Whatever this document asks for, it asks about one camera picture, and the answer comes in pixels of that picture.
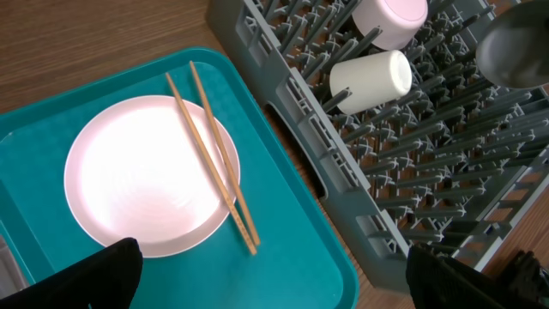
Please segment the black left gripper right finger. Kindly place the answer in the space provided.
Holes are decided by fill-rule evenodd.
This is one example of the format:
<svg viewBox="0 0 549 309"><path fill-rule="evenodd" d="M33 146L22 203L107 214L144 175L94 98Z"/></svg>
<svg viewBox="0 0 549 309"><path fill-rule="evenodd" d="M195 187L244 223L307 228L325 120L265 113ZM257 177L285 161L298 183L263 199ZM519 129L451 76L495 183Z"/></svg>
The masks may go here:
<svg viewBox="0 0 549 309"><path fill-rule="evenodd" d="M531 251L519 251L495 278L429 245L408 253L406 280L421 309L547 309L548 269Z"/></svg>

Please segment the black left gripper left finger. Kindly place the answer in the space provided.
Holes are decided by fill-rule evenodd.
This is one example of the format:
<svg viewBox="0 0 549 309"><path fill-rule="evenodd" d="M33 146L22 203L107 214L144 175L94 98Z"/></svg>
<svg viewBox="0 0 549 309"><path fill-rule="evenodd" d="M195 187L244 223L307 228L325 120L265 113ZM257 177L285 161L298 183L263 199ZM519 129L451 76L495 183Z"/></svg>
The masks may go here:
<svg viewBox="0 0 549 309"><path fill-rule="evenodd" d="M1 307L128 308L142 268L143 255L137 240L124 238L1 299Z"/></svg>

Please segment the cream white cup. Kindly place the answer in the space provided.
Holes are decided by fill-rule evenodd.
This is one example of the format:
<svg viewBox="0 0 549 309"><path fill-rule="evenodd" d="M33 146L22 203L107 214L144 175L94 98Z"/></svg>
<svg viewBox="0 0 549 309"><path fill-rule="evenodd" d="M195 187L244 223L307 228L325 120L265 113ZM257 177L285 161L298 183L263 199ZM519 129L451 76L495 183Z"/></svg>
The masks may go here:
<svg viewBox="0 0 549 309"><path fill-rule="evenodd" d="M333 96L344 89L351 92L337 108L352 115L408 94L412 80L407 57L393 50L335 64L329 74L329 87Z"/></svg>

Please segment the grey small bowl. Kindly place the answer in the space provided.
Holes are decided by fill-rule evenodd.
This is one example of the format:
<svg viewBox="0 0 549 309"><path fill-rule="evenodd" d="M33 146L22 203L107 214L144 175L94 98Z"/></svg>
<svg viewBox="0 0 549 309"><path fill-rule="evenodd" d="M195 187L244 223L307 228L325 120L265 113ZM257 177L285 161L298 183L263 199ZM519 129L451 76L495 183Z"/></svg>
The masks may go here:
<svg viewBox="0 0 549 309"><path fill-rule="evenodd" d="M516 89L548 83L548 0L519 3L498 15L476 48L480 73Z"/></svg>

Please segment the pink bowl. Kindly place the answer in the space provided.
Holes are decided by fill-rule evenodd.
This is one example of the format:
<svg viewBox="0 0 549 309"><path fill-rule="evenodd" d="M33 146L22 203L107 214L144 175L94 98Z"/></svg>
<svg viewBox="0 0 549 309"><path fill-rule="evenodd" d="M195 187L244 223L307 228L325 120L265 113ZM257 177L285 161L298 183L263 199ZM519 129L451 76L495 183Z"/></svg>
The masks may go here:
<svg viewBox="0 0 549 309"><path fill-rule="evenodd" d="M352 12L353 22L363 35L374 27L381 29L372 44L383 50L403 49L427 16L426 0L362 0Z"/></svg>

